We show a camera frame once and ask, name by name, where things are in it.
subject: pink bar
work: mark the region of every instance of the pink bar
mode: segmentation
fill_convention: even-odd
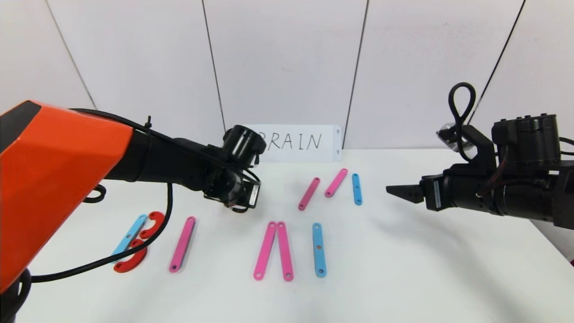
[[[267,225],[267,231],[265,232],[265,237],[263,238],[263,244],[261,245],[259,258],[257,259],[257,264],[255,265],[255,271],[253,272],[253,278],[255,278],[255,280],[261,280],[265,276],[267,261],[269,260],[269,255],[271,254],[273,239],[275,238],[276,226],[277,224],[273,221],[269,222],[269,224]]]
[[[305,208],[307,207],[307,204],[311,200],[313,193],[315,193],[317,186],[319,186],[319,182],[321,182],[321,180],[318,177],[313,178],[313,181],[311,181],[311,185],[309,185],[307,192],[305,192],[305,195],[303,195],[303,199],[301,200],[301,202],[299,202],[299,209],[301,211],[305,210]]]
[[[339,188],[339,185],[341,185],[341,182],[343,181],[343,179],[345,178],[345,176],[347,176],[347,173],[349,172],[349,170],[347,170],[346,168],[343,168],[338,174],[337,176],[335,176],[335,179],[333,180],[333,182],[331,183],[331,185],[329,185],[329,188],[327,188],[327,190],[325,191],[325,196],[326,197],[332,197],[333,195],[335,195],[335,192],[337,191],[337,189]]]
[[[277,236],[279,238],[279,253],[281,254],[281,267],[283,267],[283,279],[287,282],[293,280],[293,266],[291,253],[289,252],[289,240],[287,239],[287,227],[284,222],[277,222]]]
[[[176,251],[173,253],[172,261],[169,264],[170,272],[177,272],[181,268],[185,252],[189,246],[189,239],[191,239],[191,233],[193,232],[193,227],[195,226],[195,217],[188,217],[183,225],[183,230],[181,231],[181,236],[177,242]]]

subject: red c-shaped piece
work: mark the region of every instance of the red c-shaped piece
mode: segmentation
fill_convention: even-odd
[[[140,240],[140,239],[135,239],[134,241],[132,241],[130,243],[130,248],[135,248],[141,244],[143,244],[144,241]],[[114,265],[114,271],[115,272],[128,272],[134,268],[136,268],[140,262],[142,262],[142,260],[145,258],[145,255],[148,254],[148,248],[144,248],[136,253],[134,253],[134,255],[124,261],[124,262],[118,262]]]
[[[151,212],[148,215],[148,218],[150,220],[155,221],[155,223],[153,224],[153,227],[146,229],[146,230],[142,230],[139,233],[139,237],[142,239],[148,239],[149,237],[151,237],[152,235],[154,235],[157,232],[157,229],[160,228],[160,225],[162,223],[164,223],[164,214],[161,212]]]

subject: blue bar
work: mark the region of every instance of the blue bar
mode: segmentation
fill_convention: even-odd
[[[137,220],[131,226],[130,230],[122,238],[122,241],[119,242],[118,247],[111,254],[112,256],[117,255],[118,253],[124,252],[125,250],[127,250],[127,247],[138,236],[140,230],[144,227],[145,221],[147,219],[148,219],[147,214],[142,214],[137,218]]]
[[[327,276],[327,264],[325,264],[325,246],[323,245],[323,229],[321,224],[313,224],[313,254],[315,256],[315,274],[317,277]]]
[[[355,204],[363,204],[363,195],[360,193],[359,175],[354,173],[353,176],[353,195],[355,196]]]

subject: sign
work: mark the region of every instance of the sign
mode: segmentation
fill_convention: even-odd
[[[259,133],[267,147],[259,157],[269,162],[339,162],[343,134],[337,125],[244,125]]]

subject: white table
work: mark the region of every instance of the white table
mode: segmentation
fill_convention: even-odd
[[[386,193],[439,174],[448,150],[345,151],[342,163],[265,164],[258,206],[236,214],[175,186],[172,219],[131,272],[112,265],[39,283],[17,322],[572,322],[574,268],[530,221],[463,209],[439,213]],[[346,167],[335,196],[325,189]],[[311,179],[321,184],[303,212]],[[141,213],[165,210],[164,184],[105,181],[106,199],[81,205],[30,265],[48,274],[108,256]],[[168,264],[185,218],[198,219],[182,270]],[[269,221],[285,221],[294,279],[275,242],[264,280],[253,269]],[[311,225],[323,225],[327,277],[315,275]]]

